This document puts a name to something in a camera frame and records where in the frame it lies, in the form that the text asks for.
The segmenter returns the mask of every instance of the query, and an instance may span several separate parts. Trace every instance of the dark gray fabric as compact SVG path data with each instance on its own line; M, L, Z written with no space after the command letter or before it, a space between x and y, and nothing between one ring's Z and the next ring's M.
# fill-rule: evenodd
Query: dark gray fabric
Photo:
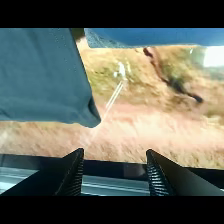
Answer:
M100 123L69 28L0 29L0 80L0 120Z

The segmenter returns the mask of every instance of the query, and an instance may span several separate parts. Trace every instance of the folded cloth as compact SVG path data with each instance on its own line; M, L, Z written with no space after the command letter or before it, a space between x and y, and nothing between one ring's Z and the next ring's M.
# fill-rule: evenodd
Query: folded cloth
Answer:
M2 28L0 49L0 120L100 123L69 28Z
M224 28L85 28L92 48L156 45L224 45Z

